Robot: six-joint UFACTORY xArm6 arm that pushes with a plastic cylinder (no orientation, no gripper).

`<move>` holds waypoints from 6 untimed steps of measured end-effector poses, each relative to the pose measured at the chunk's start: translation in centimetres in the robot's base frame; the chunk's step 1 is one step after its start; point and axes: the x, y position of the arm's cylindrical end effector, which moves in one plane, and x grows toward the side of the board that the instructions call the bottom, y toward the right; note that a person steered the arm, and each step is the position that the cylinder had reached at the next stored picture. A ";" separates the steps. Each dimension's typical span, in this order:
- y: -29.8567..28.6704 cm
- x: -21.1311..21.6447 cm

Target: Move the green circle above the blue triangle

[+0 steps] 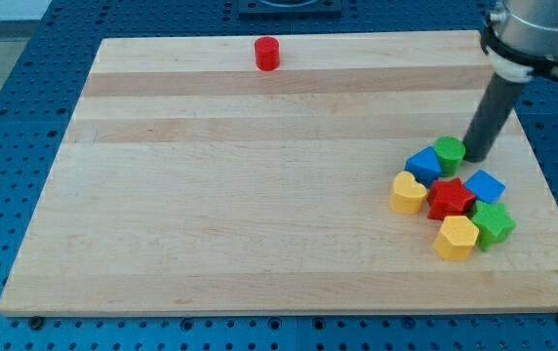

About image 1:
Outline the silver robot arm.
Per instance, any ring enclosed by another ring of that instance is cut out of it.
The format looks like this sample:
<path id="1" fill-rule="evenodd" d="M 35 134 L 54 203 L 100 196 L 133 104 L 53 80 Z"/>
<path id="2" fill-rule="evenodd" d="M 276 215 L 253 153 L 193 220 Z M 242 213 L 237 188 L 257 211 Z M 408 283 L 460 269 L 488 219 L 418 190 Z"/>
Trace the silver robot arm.
<path id="1" fill-rule="evenodd" d="M 485 24 L 481 47 L 499 77 L 558 82 L 558 0 L 498 0 Z"/>

